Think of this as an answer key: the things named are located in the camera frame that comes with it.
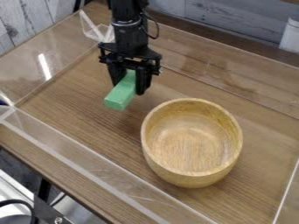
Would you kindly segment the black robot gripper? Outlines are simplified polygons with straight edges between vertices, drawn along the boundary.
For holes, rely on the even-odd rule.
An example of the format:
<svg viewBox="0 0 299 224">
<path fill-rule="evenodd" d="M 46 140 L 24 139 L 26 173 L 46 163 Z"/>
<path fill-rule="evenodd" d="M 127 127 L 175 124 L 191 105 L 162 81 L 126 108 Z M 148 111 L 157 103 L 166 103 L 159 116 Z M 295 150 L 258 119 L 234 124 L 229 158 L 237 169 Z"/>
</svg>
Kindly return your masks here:
<svg viewBox="0 0 299 224">
<path fill-rule="evenodd" d="M 107 70 L 116 85 L 127 75 L 127 69 L 135 70 L 135 92 L 143 95 L 151 87 L 152 74 L 161 73 L 162 54 L 150 46 L 150 39 L 155 37 L 148 33 L 146 18 L 135 20 L 111 21 L 115 41 L 103 41 L 99 44 L 99 61 L 107 65 Z"/>
</svg>

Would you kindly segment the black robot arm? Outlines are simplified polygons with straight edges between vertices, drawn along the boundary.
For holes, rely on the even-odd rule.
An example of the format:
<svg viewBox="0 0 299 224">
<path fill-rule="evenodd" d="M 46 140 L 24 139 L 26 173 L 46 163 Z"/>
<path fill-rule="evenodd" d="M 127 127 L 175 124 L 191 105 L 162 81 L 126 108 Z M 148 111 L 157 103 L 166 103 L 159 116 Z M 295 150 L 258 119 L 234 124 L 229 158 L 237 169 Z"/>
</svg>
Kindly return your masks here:
<svg viewBox="0 0 299 224">
<path fill-rule="evenodd" d="M 143 95 L 151 87 L 152 76 L 161 74 L 163 55 L 150 48 L 150 39 L 158 39 L 148 31 L 148 20 L 155 19 L 147 14 L 148 0 L 107 0 L 112 12 L 111 25 L 115 42 L 100 42 L 99 62 L 107 65 L 107 70 L 116 85 L 135 71 L 135 93 Z"/>
</svg>

